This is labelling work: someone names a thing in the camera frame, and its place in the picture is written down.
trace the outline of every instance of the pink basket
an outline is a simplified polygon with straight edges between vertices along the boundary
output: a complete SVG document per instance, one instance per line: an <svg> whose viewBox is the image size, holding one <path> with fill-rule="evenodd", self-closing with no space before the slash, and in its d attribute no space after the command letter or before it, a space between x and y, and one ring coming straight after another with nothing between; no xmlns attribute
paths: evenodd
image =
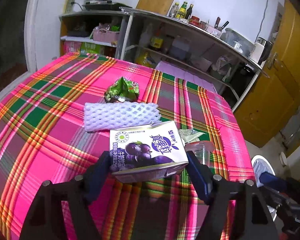
<svg viewBox="0 0 300 240"><path fill-rule="evenodd" d="M120 32L111 32L106 29L93 29L93 40L112 43L118 41Z"/></svg>

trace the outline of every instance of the plaid tablecloth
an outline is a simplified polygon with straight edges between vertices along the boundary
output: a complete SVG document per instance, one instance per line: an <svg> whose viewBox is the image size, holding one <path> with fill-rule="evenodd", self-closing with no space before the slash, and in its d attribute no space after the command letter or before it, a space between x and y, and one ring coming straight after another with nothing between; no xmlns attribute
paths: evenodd
<svg viewBox="0 0 300 240"><path fill-rule="evenodd" d="M221 96L151 68L70 53L34 73L0 103L0 230L7 239L19 238L44 180L68 181L109 150L109 132L85 132L83 105L104 102L104 91L121 76L139 83L139 101L157 103L163 121L204 132L200 139L216 146L213 172L234 181L254 177L240 129ZM222 239L229 237L231 209ZM63 210L68 237L76 239L67 202ZM109 176L90 211L103 240L194 239L207 206L184 170L133 184Z"/></svg>

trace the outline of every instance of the food storage box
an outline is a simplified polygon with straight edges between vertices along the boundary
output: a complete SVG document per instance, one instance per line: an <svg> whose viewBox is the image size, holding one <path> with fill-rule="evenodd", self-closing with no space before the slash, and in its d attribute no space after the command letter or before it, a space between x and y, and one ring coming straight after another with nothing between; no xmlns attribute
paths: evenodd
<svg viewBox="0 0 300 240"><path fill-rule="evenodd" d="M65 41L63 43L63 53L80 52L81 42L79 41Z"/></svg>
<svg viewBox="0 0 300 240"><path fill-rule="evenodd" d="M189 51L190 41L181 36L177 36L173 40L172 45L169 49L169 55L179 60L185 60Z"/></svg>
<svg viewBox="0 0 300 240"><path fill-rule="evenodd" d="M81 45L81 54L94 53L104 55L104 51L105 47L98 44L83 42Z"/></svg>
<svg viewBox="0 0 300 240"><path fill-rule="evenodd" d="M218 31L217 29L215 29L213 26L211 26L209 24L206 25L205 31L212 34L213 36L216 36L217 38L220 38L220 36L222 34L221 31Z"/></svg>
<svg viewBox="0 0 300 240"><path fill-rule="evenodd" d="M93 29L93 40L107 43L117 42L120 32L111 32L106 29Z"/></svg>
<svg viewBox="0 0 300 240"><path fill-rule="evenodd" d="M168 177L188 164L174 121L110 130L110 157L123 183Z"/></svg>

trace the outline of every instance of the white foam mesh sleeve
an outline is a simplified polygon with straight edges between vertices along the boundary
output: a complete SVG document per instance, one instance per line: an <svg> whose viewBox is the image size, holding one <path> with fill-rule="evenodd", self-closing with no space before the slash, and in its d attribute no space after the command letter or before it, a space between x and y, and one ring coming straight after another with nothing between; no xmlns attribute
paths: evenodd
<svg viewBox="0 0 300 240"><path fill-rule="evenodd" d="M84 129L87 132L160 122L155 103L85 103Z"/></svg>

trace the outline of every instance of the knife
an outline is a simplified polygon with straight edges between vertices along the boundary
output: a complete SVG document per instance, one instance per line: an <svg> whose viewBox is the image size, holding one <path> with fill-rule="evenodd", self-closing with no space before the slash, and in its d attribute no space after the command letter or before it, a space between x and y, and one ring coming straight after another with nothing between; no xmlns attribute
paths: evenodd
<svg viewBox="0 0 300 240"><path fill-rule="evenodd" d="M218 31L222 31L228 24L229 24L229 22L226 21L226 23L223 24L222 26L220 26L217 30L218 30Z"/></svg>
<svg viewBox="0 0 300 240"><path fill-rule="evenodd" d="M217 18L216 23L214 24L214 28L217 29L220 22L220 17Z"/></svg>

